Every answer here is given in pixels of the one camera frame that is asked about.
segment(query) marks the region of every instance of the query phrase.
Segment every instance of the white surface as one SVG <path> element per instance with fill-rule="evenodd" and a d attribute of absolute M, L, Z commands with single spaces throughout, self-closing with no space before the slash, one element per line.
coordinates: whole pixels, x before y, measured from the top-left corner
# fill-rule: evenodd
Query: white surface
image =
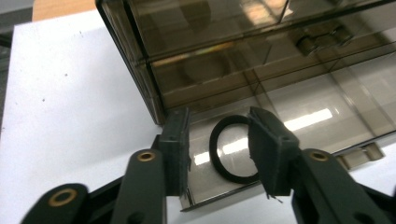
<path fill-rule="evenodd" d="M 96 12 L 17 27 L 0 146 L 0 223 L 20 222 L 53 187 L 94 190 L 121 176 L 129 156 L 160 131 Z M 387 162 L 353 175 L 388 192 L 396 185 L 392 148 L 384 149 L 393 155 Z M 381 172 L 367 173 L 372 168 Z M 290 198 L 281 200 L 268 201 L 258 186 L 179 213 L 178 198 L 168 198 L 168 223 L 295 222 Z"/>

